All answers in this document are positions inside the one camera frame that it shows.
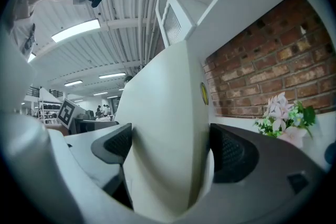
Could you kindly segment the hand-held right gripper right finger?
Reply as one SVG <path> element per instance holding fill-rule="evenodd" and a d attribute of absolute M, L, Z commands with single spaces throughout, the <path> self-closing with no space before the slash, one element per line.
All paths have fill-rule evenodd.
<path fill-rule="evenodd" d="M 315 189 L 326 175 L 292 144 L 249 130 L 212 123 L 209 145 L 216 184 L 245 182 L 251 190 L 298 194 Z"/>

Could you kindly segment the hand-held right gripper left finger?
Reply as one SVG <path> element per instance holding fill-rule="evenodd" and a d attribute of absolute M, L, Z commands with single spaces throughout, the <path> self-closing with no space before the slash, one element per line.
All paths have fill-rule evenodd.
<path fill-rule="evenodd" d="M 116 130 L 96 139 L 91 144 L 91 151 L 107 164 L 123 165 L 132 146 L 132 124 L 116 127 Z"/>

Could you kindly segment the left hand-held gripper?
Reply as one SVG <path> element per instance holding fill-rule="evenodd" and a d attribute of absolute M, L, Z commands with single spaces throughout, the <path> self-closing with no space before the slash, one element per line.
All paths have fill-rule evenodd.
<path fill-rule="evenodd" d="M 65 128 L 69 129 L 72 120 L 80 114 L 80 106 L 68 99 L 64 99 L 57 114 L 57 120 Z"/>

